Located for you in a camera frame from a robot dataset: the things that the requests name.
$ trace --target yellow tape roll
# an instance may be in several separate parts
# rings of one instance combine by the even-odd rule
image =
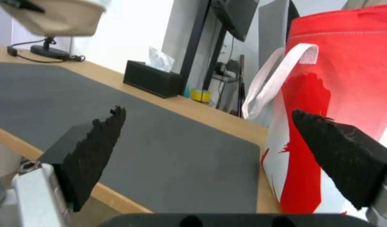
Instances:
[[[210,102],[210,92],[206,90],[203,91],[202,95],[202,90],[191,89],[190,97],[198,102]]]

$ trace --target screw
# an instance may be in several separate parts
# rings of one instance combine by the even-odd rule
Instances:
[[[40,161],[27,161],[26,163],[22,164],[18,170],[18,174],[26,174],[28,172],[34,171],[36,169],[41,168],[41,162]]]

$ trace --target black monitor stand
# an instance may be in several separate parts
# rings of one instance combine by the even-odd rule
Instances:
[[[195,23],[193,24],[191,37],[189,38],[188,47],[186,48],[184,61],[182,62],[182,67],[180,71],[180,75],[183,78],[181,91],[179,92],[180,95],[184,95],[185,92],[186,83],[188,82],[189,74],[191,73],[193,60],[196,56],[196,51],[199,46],[199,41],[202,36],[203,28],[205,26],[206,17],[209,13],[210,4],[211,0],[200,0]],[[205,80],[203,82],[203,90],[209,89],[209,85],[212,80],[212,75],[215,70],[215,66],[217,63],[218,56],[220,55],[221,48],[223,47],[223,42],[226,33],[227,29],[224,25],[222,25],[222,28],[217,38],[216,45],[214,47],[212,58],[209,63],[209,68],[206,73]]]
[[[46,37],[43,46],[33,45],[31,46],[31,52],[36,55],[45,56],[49,58],[60,59],[64,61],[68,60],[69,54],[66,51],[51,48],[51,44],[56,44],[53,37]]]

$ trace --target tissue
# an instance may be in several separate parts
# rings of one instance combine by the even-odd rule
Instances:
[[[149,59],[146,62],[147,66],[169,73],[172,69],[173,62],[173,58],[158,51],[154,47],[149,46]]]

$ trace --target black tissue box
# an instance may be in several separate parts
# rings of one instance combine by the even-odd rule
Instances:
[[[182,76],[146,66],[144,62],[127,61],[123,83],[162,98],[169,98],[177,96],[181,91]]]

